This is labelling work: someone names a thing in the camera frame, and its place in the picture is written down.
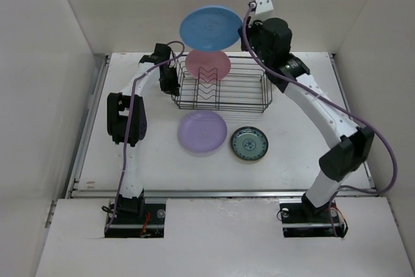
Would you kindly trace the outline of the pink plastic plate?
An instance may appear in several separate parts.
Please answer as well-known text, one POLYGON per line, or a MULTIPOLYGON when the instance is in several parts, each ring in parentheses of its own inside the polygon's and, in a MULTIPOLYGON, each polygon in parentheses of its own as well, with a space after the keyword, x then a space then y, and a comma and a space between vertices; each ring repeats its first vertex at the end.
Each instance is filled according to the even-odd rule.
POLYGON ((213 82, 228 75, 231 62, 228 55, 222 51, 192 50, 185 58, 185 67, 193 78, 213 82))

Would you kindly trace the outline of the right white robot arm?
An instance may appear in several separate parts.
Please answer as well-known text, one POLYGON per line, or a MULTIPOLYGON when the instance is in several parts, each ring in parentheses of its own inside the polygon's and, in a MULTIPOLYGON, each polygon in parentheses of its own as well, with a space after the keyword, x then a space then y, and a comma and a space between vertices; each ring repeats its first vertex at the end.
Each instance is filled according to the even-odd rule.
POLYGON ((331 102, 319 89, 310 69, 291 52, 292 32, 286 21, 243 19, 238 30, 241 49, 250 53, 286 97, 293 101, 323 136, 328 151, 318 161, 320 172, 303 194, 300 213, 315 221, 329 209, 343 181, 366 160, 375 132, 331 102))

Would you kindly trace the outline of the blue patterned glass plate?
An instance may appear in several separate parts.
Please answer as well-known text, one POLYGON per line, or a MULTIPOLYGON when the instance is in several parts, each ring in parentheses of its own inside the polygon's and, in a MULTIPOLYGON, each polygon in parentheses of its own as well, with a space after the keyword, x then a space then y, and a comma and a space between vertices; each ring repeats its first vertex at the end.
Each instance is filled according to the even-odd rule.
POLYGON ((268 152, 269 142, 265 133, 253 126, 238 128, 230 138, 230 147, 238 158, 258 161, 268 152))

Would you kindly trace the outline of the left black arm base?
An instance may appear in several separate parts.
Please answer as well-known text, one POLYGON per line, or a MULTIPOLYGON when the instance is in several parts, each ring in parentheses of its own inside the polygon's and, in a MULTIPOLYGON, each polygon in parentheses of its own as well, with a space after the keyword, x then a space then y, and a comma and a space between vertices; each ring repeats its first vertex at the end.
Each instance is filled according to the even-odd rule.
POLYGON ((144 214, 118 212, 109 225, 114 204, 102 206, 101 210, 107 214, 104 229, 105 238, 164 238, 166 204, 145 204, 144 214))

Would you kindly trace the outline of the light blue plastic plate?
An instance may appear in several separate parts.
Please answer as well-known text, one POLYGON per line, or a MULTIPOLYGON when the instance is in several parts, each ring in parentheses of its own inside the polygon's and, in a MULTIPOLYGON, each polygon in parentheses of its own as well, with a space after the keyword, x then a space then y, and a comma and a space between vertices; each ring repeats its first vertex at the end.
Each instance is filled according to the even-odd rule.
POLYGON ((225 6, 208 5, 188 14, 180 25, 182 41, 199 51, 221 51, 239 40, 241 18, 225 6))

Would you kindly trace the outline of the lavender plastic plate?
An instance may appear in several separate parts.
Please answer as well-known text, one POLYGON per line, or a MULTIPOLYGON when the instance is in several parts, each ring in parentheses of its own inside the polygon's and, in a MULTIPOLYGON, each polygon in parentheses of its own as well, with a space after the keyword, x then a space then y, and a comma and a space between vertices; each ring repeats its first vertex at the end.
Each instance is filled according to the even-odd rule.
POLYGON ((187 114, 178 127, 178 139, 193 153, 209 153, 225 141, 228 127, 225 120, 213 111, 201 110, 187 114))

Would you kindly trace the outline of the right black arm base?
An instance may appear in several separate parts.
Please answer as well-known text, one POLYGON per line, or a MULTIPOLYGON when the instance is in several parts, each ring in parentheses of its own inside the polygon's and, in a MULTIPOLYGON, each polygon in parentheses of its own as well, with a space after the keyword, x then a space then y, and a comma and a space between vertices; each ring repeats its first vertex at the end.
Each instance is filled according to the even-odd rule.
POLYGON ((345 238, 349 226, 335 202, 313 214, 296 199, 279 202, 276 217, 281 222, 284 238, 339 237, 345 238))

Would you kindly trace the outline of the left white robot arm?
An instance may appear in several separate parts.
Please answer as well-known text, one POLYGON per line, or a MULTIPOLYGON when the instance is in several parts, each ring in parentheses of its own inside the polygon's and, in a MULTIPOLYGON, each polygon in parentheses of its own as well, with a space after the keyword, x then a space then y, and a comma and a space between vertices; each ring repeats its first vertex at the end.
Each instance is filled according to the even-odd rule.
POLYGON ((140 59, 131 81, 121 91, 109 93, 106 100, 107 132, 120 146, 122 157, 113 214, 123 214, 131 223, 138 223, 145 215, 143 183, 137 169, 139 143, 148 128, 143 98, 156 83, 167 95, 180 94, 176 60, 182 53, 175 54, 172 44, 157 43, 152 54, 140 59))

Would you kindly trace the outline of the metal wire dish rack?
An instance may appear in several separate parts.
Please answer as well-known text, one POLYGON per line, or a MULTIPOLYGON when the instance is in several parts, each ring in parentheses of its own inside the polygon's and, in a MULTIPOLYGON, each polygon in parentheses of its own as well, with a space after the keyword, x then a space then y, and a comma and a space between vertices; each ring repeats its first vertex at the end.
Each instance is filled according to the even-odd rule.
POLYGON ((218 80, 216 70, 191 76, 185 57, 176 64, 180 91, 171 99, 180 109, 263 113, 273 100, 265 71, 248 56, 230 56, 230 72, 218 80))

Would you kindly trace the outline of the aluminium front rail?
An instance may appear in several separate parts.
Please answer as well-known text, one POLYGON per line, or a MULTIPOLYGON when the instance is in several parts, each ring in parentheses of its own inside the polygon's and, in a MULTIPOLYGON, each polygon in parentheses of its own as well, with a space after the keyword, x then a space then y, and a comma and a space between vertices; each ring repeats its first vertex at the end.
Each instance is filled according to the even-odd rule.
MULTIPOLYGON (((146 198, 165 199, 241 199, 241 198, 300 198, 305 191, 201 191, 201 190, 147 190, 144 192, 146 198)), ((67 198, 88 199, 88 198, 113 198, 116 191, 98 190, 72 190, 67 198)))

